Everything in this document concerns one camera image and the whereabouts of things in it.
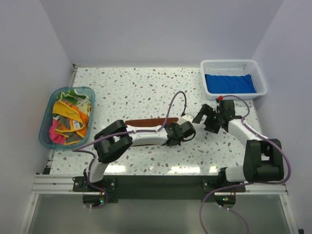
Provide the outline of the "pink towel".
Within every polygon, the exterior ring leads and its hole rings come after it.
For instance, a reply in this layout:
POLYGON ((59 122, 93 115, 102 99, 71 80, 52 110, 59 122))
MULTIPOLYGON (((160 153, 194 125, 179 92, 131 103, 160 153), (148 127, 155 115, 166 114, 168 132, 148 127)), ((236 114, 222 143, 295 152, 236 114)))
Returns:
POLYGON ((64 145, 65 137, 55 132, 57 125, 58 125, 58 122, 56 120, 53 120, 52 126, 50 127, 50 130, 49 130, 49 137, 53 143, 64 145))

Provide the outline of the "brown towel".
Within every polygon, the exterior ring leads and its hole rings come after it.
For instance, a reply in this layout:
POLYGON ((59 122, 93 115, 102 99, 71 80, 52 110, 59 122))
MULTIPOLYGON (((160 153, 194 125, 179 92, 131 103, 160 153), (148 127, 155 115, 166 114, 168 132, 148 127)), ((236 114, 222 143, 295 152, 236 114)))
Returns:
POLYGON ((133 127, 147 129, 150 127, 161 126, 164 122, 165 124, 171 124, 177 121, 178 121, 177 117, 169 117, 167 120, 165 120, 165 118, 149 118, 149 119, 127 120, 125 121, 125 124, 133 127))

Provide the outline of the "white plastic mesh basket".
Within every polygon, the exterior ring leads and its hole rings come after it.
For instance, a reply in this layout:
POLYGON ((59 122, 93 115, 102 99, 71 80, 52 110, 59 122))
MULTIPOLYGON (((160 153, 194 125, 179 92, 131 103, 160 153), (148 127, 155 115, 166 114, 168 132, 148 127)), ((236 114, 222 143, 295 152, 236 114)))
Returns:
POLYGON ((251 59, 213 59, 200 64, 203 87, 209 100, 235 95, 252 100, 267 94, 263 74, 251 59))

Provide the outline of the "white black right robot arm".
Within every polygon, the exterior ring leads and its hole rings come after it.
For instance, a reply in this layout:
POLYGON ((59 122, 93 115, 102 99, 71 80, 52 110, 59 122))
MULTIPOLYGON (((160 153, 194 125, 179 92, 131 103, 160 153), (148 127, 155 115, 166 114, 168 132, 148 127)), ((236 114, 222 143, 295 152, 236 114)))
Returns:
POLYGON ((229 191, 241 182, 282 183, 284 165, 281 142, 262 136, 245 123, 245 118, 236 114, 232 100, 220 100, 215 108, 204 104, 193 123, 200 123, 203 117, 206 117, 205 131, 217 134, 223 129, 245 147, 242 165, 219 170, 215 185, 220 190, 229 191))

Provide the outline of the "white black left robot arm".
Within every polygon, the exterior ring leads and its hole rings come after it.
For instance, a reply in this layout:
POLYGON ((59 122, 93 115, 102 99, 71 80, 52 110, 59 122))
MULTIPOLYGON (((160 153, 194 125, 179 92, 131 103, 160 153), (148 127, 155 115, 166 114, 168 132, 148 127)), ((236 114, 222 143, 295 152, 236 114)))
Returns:
POLYGON ((97 152, 97 162, 90 165, 84 186, 92 192, 97 191, 101 187, 108 164, 118 160, 131 147, 176 146, 192 140, 195 135, 196 130, 189 121, 181 124, 172 122, 163 126, 138 127, 117 120, 95 135, 93 145, 97 152))

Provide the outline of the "green patterned towel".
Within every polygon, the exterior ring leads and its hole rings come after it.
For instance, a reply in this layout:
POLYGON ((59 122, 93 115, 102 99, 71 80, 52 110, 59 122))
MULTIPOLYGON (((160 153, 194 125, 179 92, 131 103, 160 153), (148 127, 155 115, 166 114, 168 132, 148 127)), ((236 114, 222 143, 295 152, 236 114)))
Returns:
POLYGON ((91 103, 90 98, 85 94, 79 94, 76 89, 70 89, 69 91, 60 92, 57 96, 57 100, 68 101, 74 104, 81 112, 90 115, 91 103))

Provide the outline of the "blue towel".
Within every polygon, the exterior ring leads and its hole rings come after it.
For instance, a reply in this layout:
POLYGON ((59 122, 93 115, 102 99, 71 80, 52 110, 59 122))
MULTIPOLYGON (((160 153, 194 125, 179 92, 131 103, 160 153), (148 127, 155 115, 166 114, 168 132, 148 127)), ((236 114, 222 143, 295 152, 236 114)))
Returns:
POLYGON ((251 75, 217 76, 205 75, 207 89, 212 94, 252 94, 256 93, 251 75))

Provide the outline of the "teal plastic bin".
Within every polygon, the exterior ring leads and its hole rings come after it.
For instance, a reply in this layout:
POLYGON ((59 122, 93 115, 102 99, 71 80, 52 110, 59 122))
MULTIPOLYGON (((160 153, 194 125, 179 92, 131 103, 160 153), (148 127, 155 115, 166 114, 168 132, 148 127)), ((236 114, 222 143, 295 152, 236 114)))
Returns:
POLYGON ((95 106, 95 97, 96 97, 95 92, 89 87, 63 87, 54 91, 49 99, 49 102, 48 102, 48 105, 47 105, 47 108, 46 108, 46 111, 42 120, 40 132, 39 132, 39 140, 41 144, 47 148, 54 149, 54 150, 71 150, 73 148, 79 147, 87 143, 89 136, 90 136, 90 132, 91 132, 92 118, 93 118, 94 106, 95 106), (91 112, 89 115, 89 123, 87 126, 87 135, 85 139, 83 139, 81 142, 76 143, 76 144, 72 144, 72 145, 55 144, 51 141, 49 137, 49 130, 54 120, 53 113, 52 113, 53 106, 58 101, 57 100, 58 94, 63 91, 69 91, 70 89, 76 89, 76 91, 79 94, 85 94, 90 98, 90 103, 92 107, 91 107, 91 112))

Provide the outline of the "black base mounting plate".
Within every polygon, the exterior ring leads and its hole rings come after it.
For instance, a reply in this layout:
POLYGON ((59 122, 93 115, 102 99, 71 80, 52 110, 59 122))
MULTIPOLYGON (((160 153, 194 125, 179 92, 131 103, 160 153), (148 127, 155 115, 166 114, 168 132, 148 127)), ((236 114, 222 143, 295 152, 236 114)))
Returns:
POLYGON ((200 200, 211 191, 238 182, 217 175, 105 175, 89 185, 85 176, 73 178, 73 191, 84 193, 83 203, 99 205, 119 200, 200 200))

